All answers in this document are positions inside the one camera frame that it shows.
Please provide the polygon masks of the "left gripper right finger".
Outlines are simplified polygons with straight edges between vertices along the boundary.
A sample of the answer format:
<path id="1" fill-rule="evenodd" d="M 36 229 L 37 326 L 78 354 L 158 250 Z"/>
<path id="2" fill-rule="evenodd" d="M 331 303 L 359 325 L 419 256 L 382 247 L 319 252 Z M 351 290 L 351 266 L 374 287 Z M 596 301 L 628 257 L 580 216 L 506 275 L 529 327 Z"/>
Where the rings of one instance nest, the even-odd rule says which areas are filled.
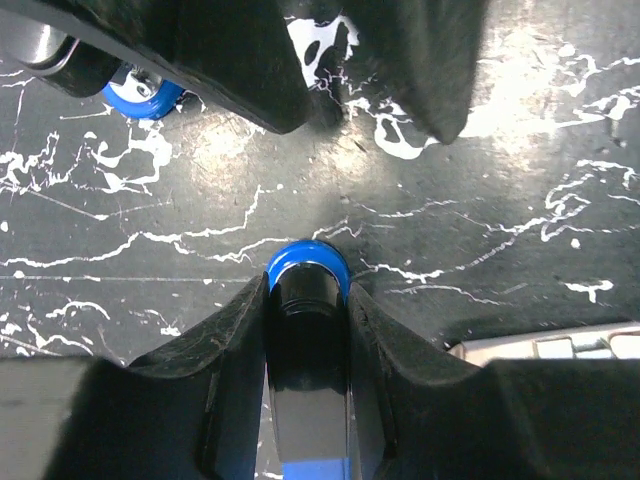
<path id="1" fill-rule="evenodd" d="M 434 347 L 360 286 L 348 297 L 366 479 L 635 479 L 635 360 L 496 360 Z"/>

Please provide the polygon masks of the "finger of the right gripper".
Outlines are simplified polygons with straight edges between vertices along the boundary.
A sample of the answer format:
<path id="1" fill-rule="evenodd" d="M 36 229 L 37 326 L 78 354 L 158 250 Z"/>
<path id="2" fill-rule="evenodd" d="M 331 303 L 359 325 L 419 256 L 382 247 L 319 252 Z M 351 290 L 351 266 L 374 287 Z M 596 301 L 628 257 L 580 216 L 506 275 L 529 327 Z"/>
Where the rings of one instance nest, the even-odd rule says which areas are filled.
<path id="1" fill-rule="evenodd" d="M 444 144 L 466 126 L 489 3 L 346 1 L 395 101 Z"/>
<path id="2" fill-rule="evenodd" d="M 275 1 L 4 1 L 278 134 L 311 103 Z"/>

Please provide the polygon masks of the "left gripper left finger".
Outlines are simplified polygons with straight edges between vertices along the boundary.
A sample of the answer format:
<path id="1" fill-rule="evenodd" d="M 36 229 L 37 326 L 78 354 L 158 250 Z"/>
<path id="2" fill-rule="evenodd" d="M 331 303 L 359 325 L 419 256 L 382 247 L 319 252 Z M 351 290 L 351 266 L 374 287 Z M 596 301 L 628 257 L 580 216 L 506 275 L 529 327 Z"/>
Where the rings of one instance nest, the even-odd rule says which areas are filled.
<path id="1" fill-rule="evenodd" d="M 97 356 L 1 362 L 5 479 L 250 479 L 265 354 L 265 276 L 121 366 Z"/>

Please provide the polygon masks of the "staple tray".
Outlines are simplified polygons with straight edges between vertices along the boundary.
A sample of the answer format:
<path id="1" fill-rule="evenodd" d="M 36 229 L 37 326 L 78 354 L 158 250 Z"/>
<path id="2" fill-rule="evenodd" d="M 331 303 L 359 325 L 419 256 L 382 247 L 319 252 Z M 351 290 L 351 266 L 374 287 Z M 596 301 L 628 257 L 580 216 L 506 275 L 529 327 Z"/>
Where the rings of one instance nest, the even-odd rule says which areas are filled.
<path id="1" fill-rule="evenodd" d="M 463 341 L 448 350 L 482 367 L 496 359 L 639 359 L 639 323 L 621 322 Z"/>

